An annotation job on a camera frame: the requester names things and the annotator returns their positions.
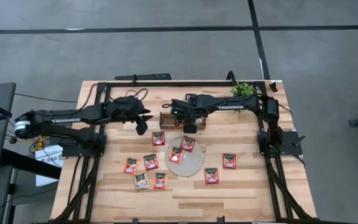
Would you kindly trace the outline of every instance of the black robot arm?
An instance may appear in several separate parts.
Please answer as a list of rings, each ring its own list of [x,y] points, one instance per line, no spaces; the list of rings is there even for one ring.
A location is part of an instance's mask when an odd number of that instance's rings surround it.
[[[136,122],[137,133],[147,130],[146,121],[152,116],[140,116],[149,113],[143,103],[133,96],[116,98],[113,102],[99,103],[79,110],[29,111],[15,119],[15,135],[22,139],[37,136],[75,139],[79,143],[94,140],[92,128],[71,129],[60,126],[64,123],[84,122],[86,124],[104,124],[110,122]]]
[[[278,126],[278,101],[272,97],[254,94],[249,96],[230,96],[215,98],[211,95],[197,95],[188,101],[172,100],[164,108],[171,108],[175,123],[183,123],[183,130],[194,130],[195,121],[200,117],[208,117],[217,110],[249,110],[268,124],[268,149],[266,153],[277,155],[283,149],[282,130]]]

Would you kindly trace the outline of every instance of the round placemat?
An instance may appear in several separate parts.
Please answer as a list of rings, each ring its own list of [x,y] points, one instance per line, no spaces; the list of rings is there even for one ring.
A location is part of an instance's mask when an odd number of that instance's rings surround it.
[[[168,169],[180,177],[190,177],[195,175],[203,166],[204,152],[200,144],[194,145],[192,152],[185,151],[180,164],[168,161],[168,156],[172,146],[180,147],[183,138],[176,138],[165,149],[165,164]]]

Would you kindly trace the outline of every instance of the black cable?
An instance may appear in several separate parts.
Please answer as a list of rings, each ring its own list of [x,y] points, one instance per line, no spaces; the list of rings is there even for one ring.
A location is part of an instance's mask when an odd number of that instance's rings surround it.
[[[144,98],[146,98],[147,94],[149,93],[149,90],[146,89],[146,88],[143,88],[143,89],[141,89],[141,90],[139,90],[139,91],[128,90],[127,93],[125,94],[125,96],[128,96],[128,93],[129,93],[129,92],[134,92],[135,95],[131,95],[131,96],[132,96],[132,97],[137,97],[137,96],[139,95],[139,93],[141,93],[142,91],[146,91],[146,93],[144,94],[144,96],[143,96],[141,99],[139,99],[140,101],[142,101],[142,100],[144,100]]]
[[[303,159],[299,157],[299,155],[293,155],[293,156],[295,156],[297,159],[299,159],[299,161],[303,163],[303,167],[306,167],[305,162],[303,161]]]
[[[30,145],[30,147],[29,147],[29,152],[30,152],[30,153],[34,153],[34,152],[31,151],[31,147],[33,147],[33,146],[35,146],[35,141],[34,141],[34,142]]]
[[[11,124],[13,128],[16,128],[16,126],[14,124],[12,124],[10,119],[8,121],[9,121],[9,124]]]
[[[10,133],[12,133],[13,135],[15,135],[15,133],[9,129],[7,129],[7,131],[9,131]]]
[[[3,206],[5,206],[7,203],[9,203],[9,202],[11,202],[11,201],[13,201],[13,200],[15,200],[15,199],[17,199],[17,198],[21,198],[21,197],[35,197],[35,196],[37,196],[37,195],[44,194],[44,193],[47,193],[47,192],[49,192],[49,191],[51,191],[51,190],[55,190],[55,189],[57,189],[57,187],[54,187],[54,188],[51,188],[51,189],[46,190],[46,191],[44,191],[44,192],[39,192],[39,193],[36,193],[36,194],[33,194],[33,195],[25,195],[25,196],[17,196],[17,197],[14,197],[14,198],[8,200],[7,202],[5,202],[3,205],[1,205],[1,206],[0,206],[0,209],[3,208]]]
[[[75,178],[75,174],[76,174],[76,172],[77,172],[77,167],[78,167],[78,162],[79,162],[79,161],[80,161],[80,156],[78,156],[77,161],[75,162],[74,172],[73,172],[73,178],[71,178],[70,191],[68,192],[67,205],[70,204],[71,192],[73,191],[74,178]]]
[[[286,108],[286,107],[284,107],[283,105],[281,105],[281,104],[278,104],[279,106],[281,106],[283,109],[285,109],[286,111],[289,111],[290,112],[290,114],[292,114],[292,111],[290,110],[290,109],[288,109],[288,108]]]
[[[35,98],[35,99],[39,99],[39,100],[48,100],[48,101],[61,102],[61,103],[77,103],[77,101],[54,100],[54,99],[42,98],[42,97],[37,97],[37,96],[30,96],[30,95],[20,94],[20,93],[15,93],[15,95],[25,96],[25,97],[29,97],[29,98]]]
[[[85,106],[88,104],[88,101],[90,100],[90,97],[91,97],[91,94],[92,94],[93,87],[95,87],[96,85],[97,85],[97,83],[92,85],[91,89],[89,90],[88,96],[86,97],[86,101],[85,101],[84,105],[82,105],[78,110],[76,110],[74,112],[65,113],[65,114],[53,114],[53,113],[44,114],[44,113],[39,113],[37,111],[34,111],[34,113],[37,113],[37,114],[42,115],[42,116],[67,116],[67,115],[77,114],[80,111],[82,111],[85,108]]]
[[[48,158],[49,158],[56,166],[62,168],[61,166],[59,166],[59,165],[47,154],[47,152],[45,152],[45,149],[43,149],[43,152],[45,153],[45,155],[48,156]]]
[[[175,127],[177,127],[177,126],[181,125],[181,121],[180,121],[180,120],[174,120],[174,121],[173,121],[173,125],[174,125]]]

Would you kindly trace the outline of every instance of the wooden tabletop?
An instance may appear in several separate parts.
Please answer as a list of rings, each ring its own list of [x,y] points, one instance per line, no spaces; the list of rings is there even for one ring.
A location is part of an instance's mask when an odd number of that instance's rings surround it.
[[[80,107],[96,82],[83,82],[78,100]],[[111,96],[125,96],[128,90],[140,90],[139,87],[114,87]],[[108,137],[104,156],[100,160],[93,203],[92,222],[131,222],[139,218],[141,222],[215,222],[216,217],[225,216],[226,221],[274,221],[273,206],[264,158],[259,154],[257,118],[250,111],[241,114],[233,111],[217,111],[207,118],[204,131],[187,136],[196,139],[204,150],[202,169],[192,177],[173,175],[165,165],[165,146],[152,146],[152,132],[159,131],[159,113],[169,113],[162,108],[171,99],[184,100],[186,93],[209,94],[215,97],[231,96],[230,87],[148,87],[149,94],[143,100],[144,106],[151,110],[154,117],[147,122],[149,129],[143,136],[135,130],[135,124],[107,124]],[[278,92],[267,90],[268,95],[288,108],[282,82],[277,83]],[[94,99],[96,88],[90,99]],[[284,131],[293,129],[291,114],[280,108],[279,125]],[[74,128],[86,127],[75,124]],[[183,136],[182,131],[165,131],[167,144]],[[222,153],[237,155],[237,169],[222,168]],[[160,168],[154,172],[168,174],[167,190],[135,191],[134,176],[123,174],[125,159],[133,157],[139,160],[138,174],[145,172],[143,156],[157,154]],[[293,156],[282,156],[283,168],[289,191],[298,203],[311,216],[315,216],[308,179],[303,164]],[[57,217],[67,205],[68,191],[73,175],[76,157],[68,158],[63,166],[51,218]],[[80,178],[82,161],[73,188],[75,194]],[[204,168],[216,167],[219,172],[219,184],[205,185]],[[153,171],[146,172],[152,180]],[[278,197],[282,216],[285,208],[279,190]],[[87,195],[83,197],[80,217],[84,217]]]

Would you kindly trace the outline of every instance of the green plant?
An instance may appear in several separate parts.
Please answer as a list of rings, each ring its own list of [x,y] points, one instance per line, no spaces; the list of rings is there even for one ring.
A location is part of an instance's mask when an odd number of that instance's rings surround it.
[[[231,91],[233,96],[249,96],[256,93],[255,88],[252,85],[246,83],[239,83],[234,86]],[[234,112],[241,113],[241,110],[235,110]]]

